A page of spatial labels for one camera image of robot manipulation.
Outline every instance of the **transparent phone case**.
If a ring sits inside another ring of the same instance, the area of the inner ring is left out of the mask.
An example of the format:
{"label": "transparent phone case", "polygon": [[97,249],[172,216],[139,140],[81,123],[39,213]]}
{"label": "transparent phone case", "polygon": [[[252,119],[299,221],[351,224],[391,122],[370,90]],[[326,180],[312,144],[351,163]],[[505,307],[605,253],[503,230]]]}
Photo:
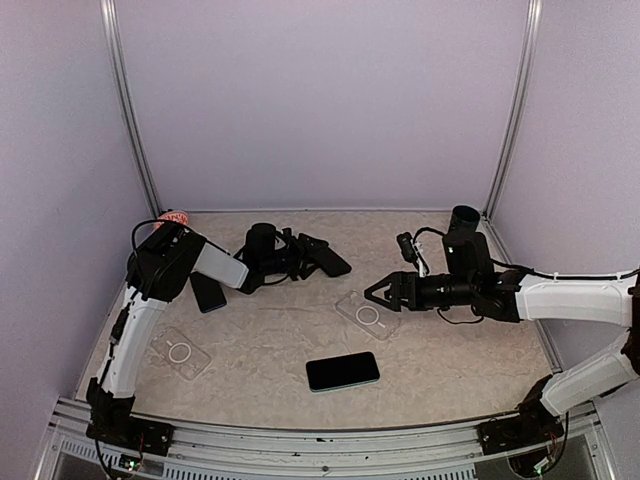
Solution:
{"label": "transparent phone case", "polygon": [[378,340],[386,340],[400,326],[400,313],[370,302],[352,290],[336,302],[336,311]]}
{"label": "transparent phone case", "polygon": [[173,327],[154,337],[151,348],[185,380],[195,379],[211,363],[209,355]]}

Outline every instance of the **black cup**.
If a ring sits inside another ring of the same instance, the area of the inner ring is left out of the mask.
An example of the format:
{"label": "black cup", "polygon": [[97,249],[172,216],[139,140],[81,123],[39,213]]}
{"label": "black cup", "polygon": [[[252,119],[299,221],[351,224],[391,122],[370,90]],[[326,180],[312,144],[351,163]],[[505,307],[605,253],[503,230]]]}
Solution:
{"label": "black cup", "polygon": [[451,212],[449,232],[473,233],[480,223],[480,212],[467,205],[458,205]]}

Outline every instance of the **beige table surface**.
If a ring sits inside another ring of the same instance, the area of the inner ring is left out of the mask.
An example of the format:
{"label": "beige table surface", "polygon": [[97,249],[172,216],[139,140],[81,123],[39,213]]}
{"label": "beige table surface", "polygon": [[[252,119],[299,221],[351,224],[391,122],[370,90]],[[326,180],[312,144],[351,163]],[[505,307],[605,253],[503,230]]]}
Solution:
{"label": "beige table surface", "polygon": [[[192,215],[190,225],[236,251],[255,222],[292,227],[328,240],[353,271],[340,278],[315,272],[306,281],[262,287],[247,296],[225,288],[225,308],[203,315],[189,284],[166,309],[154,335],[176,327],[211,358],[184,380],[150,347],[138,373],[134,411],[212,424],[293,429],[357,429],[425,425],[511,410],[549,374],[535,325],[486,320],[453,326],[434,312],[406,312],[380,341],[338,314],[335,303],[403,262],[395,237],[430,225],[446,229],[449,214],[417,212],[257,212]],[[424,234],[432,273],[444,272],[440,239]],[[466,308],[452,320],[470,320]],[[84,399],[107,346],[112,314],[78,390]],[[312,393],[309,360],[371,351],[380,381]]]}

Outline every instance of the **table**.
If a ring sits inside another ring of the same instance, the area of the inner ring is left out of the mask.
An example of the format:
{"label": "table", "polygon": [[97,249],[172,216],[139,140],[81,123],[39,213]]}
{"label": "table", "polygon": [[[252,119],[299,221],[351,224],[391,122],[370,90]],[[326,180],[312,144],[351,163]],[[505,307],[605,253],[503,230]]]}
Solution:
{"label": "table", "polygon": [[[448,213],[252,212],[194,214],[190,226],[235,251],[256,222],[328,240],[353,271],[261,287],[247,296],[225,288],[228,305],[203,315],[189,284],[167,307],[154,335],[175,327],[212,359],[194,380],[147,348],[134,412],[209,424],[284,429],[379,429],[451,422],[512,410],[550,373],[531,322],[486,320],[449,325],[435,312],[406,312],[380,341],[336,312],[335,303],[395,270],[411,270],[398,233],[429,225],[446,230]],[[424,234],[432,273],[444,272],[440,238]],[[116,303],[90,359],[77,398],[84,399],[107,348]],[[469,320],[468,308],[448,312]],[[309,390],[309,360],[371,351],[380,381],[325,393]]]}

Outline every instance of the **smartphone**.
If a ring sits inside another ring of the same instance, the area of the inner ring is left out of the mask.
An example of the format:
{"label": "smartphone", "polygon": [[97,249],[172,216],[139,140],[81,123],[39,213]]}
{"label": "smartphone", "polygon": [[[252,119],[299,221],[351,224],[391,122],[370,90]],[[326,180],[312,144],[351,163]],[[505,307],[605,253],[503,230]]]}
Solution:
{"label": "smartphone", "polygon": [[372,383],[380,380],[376,357],[371,352],[307,362],[307,378],[312,392]]}
{"label": "smartphone", "polygon": [[198,308],[202,313],[209,313],[227,304],[222,287],[213,278],[198,272],[189,275],[193,293],[196,295]]}

